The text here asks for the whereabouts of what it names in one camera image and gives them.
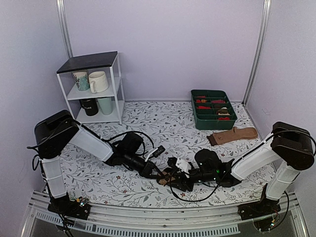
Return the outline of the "brown tan argyle sock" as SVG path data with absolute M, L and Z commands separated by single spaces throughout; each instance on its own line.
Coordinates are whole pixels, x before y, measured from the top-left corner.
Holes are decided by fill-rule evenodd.
M 157 183 L 160 185 L 163 185 L 163 186 L 170 185 L 171 183 L 174 183 L 176 180 L 176 177 L 175 177 L 175 175 L 171 176 L 173 171 L 174 170 L 172 168 L 165 168 L 162 171 L 163 177 L 158 178 Z

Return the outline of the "green divided organizer tray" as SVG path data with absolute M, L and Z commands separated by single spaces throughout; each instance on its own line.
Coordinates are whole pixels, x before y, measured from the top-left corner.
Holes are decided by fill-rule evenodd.
M 191 90 L 191 102 L 196 129 L 199 130 L 230 130 L 234 126 L 237 115 L 226 93 L 222 90 Z M 208 106 L 211 110 L 199 110 L 197 106 Z M 216 115 L 222 107 L 230 108 L 229 116 Z

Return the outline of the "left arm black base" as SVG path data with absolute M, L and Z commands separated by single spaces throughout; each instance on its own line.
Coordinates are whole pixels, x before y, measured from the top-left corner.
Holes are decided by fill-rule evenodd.
M 68 193 L 66 193 L 65 196 L 60 198 L 51 197 L 47 209 L 62 216 L 87 220 L 91 205 L 88 204 L 87 198 L 79 197 L 76 200 L 70 200 Z

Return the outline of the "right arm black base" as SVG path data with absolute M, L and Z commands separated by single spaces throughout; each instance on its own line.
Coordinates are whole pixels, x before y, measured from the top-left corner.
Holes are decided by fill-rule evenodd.
M 281 210 L 279 200 L 271 200 L 266 197 L 266 184 L 263 187 L 259 201 L 241 204 L 238 206 L 238 214 L 242 220 L 257 218 L 279 212 Z

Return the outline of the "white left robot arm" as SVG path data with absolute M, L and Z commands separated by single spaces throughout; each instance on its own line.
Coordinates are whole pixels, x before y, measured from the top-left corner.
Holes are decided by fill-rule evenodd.
M 68 145 L 75 146 L 108 166 L 126 166 L 148 179 L 164 177 L 162 171 L 148 158 L 137 154 L 143 143 L 142 132 L 128 131 L 122 133 L 123 139 L 104 139 L 84 124 L 73 119 L 70 112 L 62 110 L 34 128 L 36 145 L 32 147 L 39 156 L 43 178 L 54 200 L 54 206 L 62 214 L 70 214 L 73 203 L 65 196 L 60 155 Z

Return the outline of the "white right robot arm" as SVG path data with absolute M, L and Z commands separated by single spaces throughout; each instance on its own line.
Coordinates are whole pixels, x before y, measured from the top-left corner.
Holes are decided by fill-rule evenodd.
M 281 160 L 275 176 L 262 191 L 263 198 L 255 205 L 259 215 L 266 215 L 300 172 L 314 164 L 315 155 L 316 141 L 307 130 L 279 121 L 259 145 L 237 161 L 221 162 L 208 149 L 196 153 L 198 168 L 179 158 L 170 158 L 164 181 L 170 188 L 182 191 L 192 191 L 194 184 L 209 181 L 215 181 L 216 188 L 230 188 L 263 166 Z

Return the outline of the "floral patterned table mat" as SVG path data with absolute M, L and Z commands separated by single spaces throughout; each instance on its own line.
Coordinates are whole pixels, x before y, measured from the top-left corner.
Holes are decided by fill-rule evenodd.
M 161 170 L 167 167 L 169 157 L 192 162 L 201 149 L 215 151 L 224 162 L 237 160 L 260 142 L 260 139 L 238 140 L 211 146 L 207 140 L 211 131 L 196 129 L 189 102 L 127 102 L 122 124 L 90 123 L 88 127 L 104 139 L 120 140 L 126 131 L 142 132 L 145 145 L 140 151 L 165 147 L 165 152 L 153 159 Z M 87 197 L 91 203 L 143 208 L 205 207 L 254 201 L 275 175 L 274 166 L 268 164 L 231 188 L 196 184 L 191 192 L 182 192 L 143 178 L 123 166 L 105 165 L 72 145 L 63 150 L 60 161 L 71 198 Z

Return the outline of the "red rolled sock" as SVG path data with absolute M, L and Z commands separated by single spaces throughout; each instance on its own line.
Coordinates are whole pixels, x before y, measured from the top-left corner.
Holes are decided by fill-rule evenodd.
M 208 107 L 208 106 L 197 106 L 196 109 L 199 109 L 199 110 L 211 110 L 212 108 Z

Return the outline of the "plain brown sock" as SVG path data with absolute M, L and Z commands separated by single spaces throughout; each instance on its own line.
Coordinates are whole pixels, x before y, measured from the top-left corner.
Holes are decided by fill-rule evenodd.
M 222 145 L 240 139 L 251 140 L 256 138 L 258 138 L 258 132 L 254 127 L 239 129 L 235 126 L 230 130 L 213 133 L 207 136 L 207 139 L 212 146 Z

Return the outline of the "brown cream rolled sock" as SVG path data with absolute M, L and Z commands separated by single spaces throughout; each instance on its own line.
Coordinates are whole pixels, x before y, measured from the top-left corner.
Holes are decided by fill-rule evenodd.
M 219 116 L 229 116 L 229 115 L 230 115 L 230 111 L 231 111 L 230 108 L 222 107 L 222 108 L 220 108 L 220 109 L 218 109 L 218 110 L 216 111 L 216 115 L 219 115 Z

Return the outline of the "mint green cup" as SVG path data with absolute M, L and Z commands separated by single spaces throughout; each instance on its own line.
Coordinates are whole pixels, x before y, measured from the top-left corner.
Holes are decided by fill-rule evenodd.
M 97 102 L 99 104 L 99 107 L 101 109 L 102 114 L 110 115 L 112 113 L 113 107 L 112 107 L 112 98 L 111 97 L 98 98 Z

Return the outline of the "black mug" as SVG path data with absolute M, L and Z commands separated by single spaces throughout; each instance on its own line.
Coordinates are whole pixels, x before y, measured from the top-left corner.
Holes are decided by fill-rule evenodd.
M 99 112 L 95 98 L 81 99 L 79 102 L 87 116 L 94 116 Z

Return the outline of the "cream white mug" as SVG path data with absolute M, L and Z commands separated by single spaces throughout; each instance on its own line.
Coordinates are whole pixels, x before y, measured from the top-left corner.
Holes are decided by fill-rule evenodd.
M 103 92 L 108 89 L 109 84 L 104 71 L 92 72 L 88 75 L 90 90 L 93 94 Z

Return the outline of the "white shelf black top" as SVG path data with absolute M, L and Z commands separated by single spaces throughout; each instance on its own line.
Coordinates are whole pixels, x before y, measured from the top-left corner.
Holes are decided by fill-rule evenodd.
M 125 97 L 117 51 L 72 57 L 56 74 L 73 118 L 122 124 Z

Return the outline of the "teal patterned mug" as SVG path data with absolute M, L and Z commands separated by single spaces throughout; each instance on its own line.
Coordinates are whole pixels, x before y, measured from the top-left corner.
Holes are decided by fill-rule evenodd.
M 79 91 L 86 91 L 90 89 L 87 70 L 73 72 L 72 76 Z

